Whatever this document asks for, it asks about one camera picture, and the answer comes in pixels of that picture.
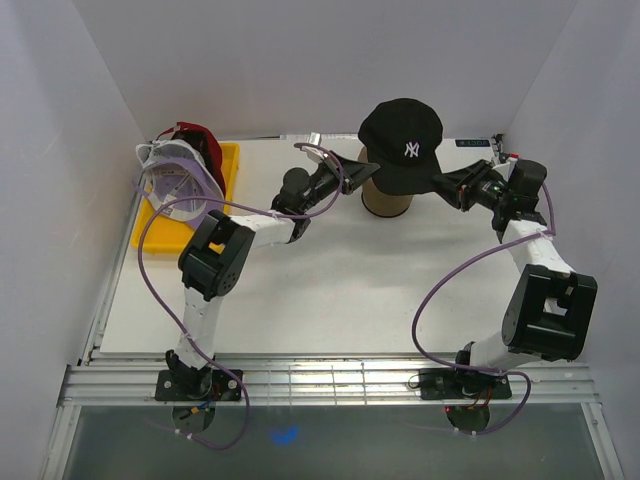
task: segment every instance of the cap brim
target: cap brim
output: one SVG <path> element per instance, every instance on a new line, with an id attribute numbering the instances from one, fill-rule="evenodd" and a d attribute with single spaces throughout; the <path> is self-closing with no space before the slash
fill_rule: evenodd
<path id="1" fill-rule="evenodd" d="M 435 152 L 418 165 L 397 165 L 384 155 L 369 151 L 369 162 L 380 165 L 371 177 L 376 188 L 387 195 L 420 195 L 434 191 L 433 177 L 442 173 Z"/>

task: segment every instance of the black baseball cap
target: black baseball cap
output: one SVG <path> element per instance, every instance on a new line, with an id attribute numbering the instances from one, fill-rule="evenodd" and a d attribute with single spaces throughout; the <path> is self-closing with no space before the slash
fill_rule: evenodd
<path id="1" fill-rule="evenodd" d="M 382 193 L 433 191 L 431 180 L 442 173 L 436 157 L 442 122 L 433 108 L 413 98 L 383 102 L 362 122 L 358 138 L 369 162 L 380 165 L 372 180 Z"/>

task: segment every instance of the metal frame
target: metal frame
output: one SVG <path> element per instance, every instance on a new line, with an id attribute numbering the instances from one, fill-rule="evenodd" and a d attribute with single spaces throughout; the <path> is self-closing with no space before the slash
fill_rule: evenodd
<path id="1" fill-rule="evenodd" d="M 352 134 L 338 136 L 352 138 Z M 47 457 L 40 478 L 60 479 L 71 452 L 82 406 L 163 406 L 153 400 L 156 378 L 166 368 L 161 355 L 104 355 L 100 344 L 115 295 L 140 197 L 134 196 L 122 239 L 96 309 L 78 367 L 68 369 Z M 451 354 L 443 358 L 453 360 Z M 241 368 L 252 405 L 441 405 L 422 401 L 408 381 L 419 368 L 437 366 L 419 355 L 361 355 L 353 357 L 241 356 L 217 358 L 229 368 Z M 585 363 L 538 362 L 523 366 L 534 382 L 530 403 L 579 403 L 607 479 L 623 478 L 599 395 Z M 511 379 L 514 396 L 496 404 L 518 403 L 524 392 L 519 377 Z"/>

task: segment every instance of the blue spot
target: blue spot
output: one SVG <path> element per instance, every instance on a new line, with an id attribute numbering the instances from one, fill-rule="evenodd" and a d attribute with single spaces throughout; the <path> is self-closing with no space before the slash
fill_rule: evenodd
<path id="1" fill-rule="evenodd" d="M 271 441 L 276 445 L 289 445 L 296 438 L 298 438 L 298 427 L 289 427 L 276 432 L 271 432 Z"/>

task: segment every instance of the brown cylinder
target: brown cylinder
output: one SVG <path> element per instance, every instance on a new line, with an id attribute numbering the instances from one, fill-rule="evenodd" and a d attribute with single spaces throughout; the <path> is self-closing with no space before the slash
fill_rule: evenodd
<path id="1" fill-rule="evenodd" d="M 367 147 L 362 147 L 358 161 L 367 163 Z M 369 212 L 383 218 L 393 218 L 402 215 L 409 209 L 413 195 L 387 195 L 378 190 L 373 180 L 367 180 L 362 185 L 362 203 Z"/>

